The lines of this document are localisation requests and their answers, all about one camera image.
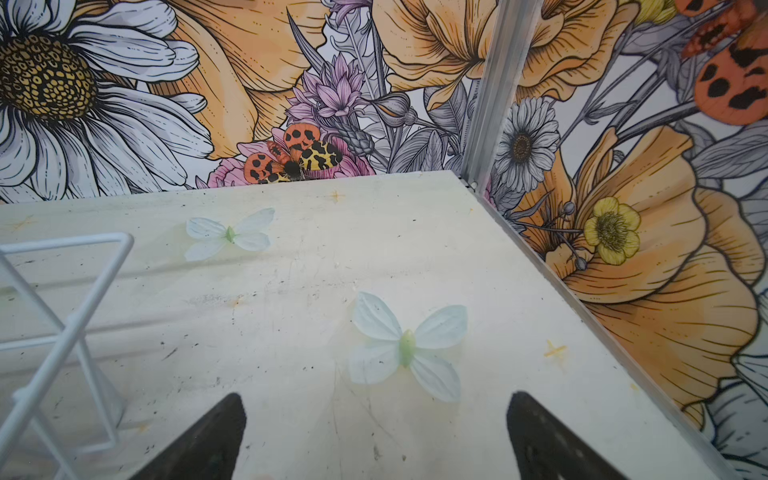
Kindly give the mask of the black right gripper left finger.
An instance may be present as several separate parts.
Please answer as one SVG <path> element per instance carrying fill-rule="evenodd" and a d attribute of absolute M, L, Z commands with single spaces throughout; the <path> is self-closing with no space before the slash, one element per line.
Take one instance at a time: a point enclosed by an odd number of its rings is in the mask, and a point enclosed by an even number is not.
<path fill-rule="evenodd" d="M 132 479 L 232 479 L 246 424 L 241 396 L 230 393 Z"/>

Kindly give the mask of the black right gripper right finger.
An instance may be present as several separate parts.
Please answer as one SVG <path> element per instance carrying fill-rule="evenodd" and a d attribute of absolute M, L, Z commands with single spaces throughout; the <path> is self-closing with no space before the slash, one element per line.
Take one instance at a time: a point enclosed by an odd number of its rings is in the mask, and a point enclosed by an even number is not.
<path fill-rule="evenodd" d="M 513 393 L 506 424 L 522 479 L 620 480 L 625 477 L 525 391 Z"/>

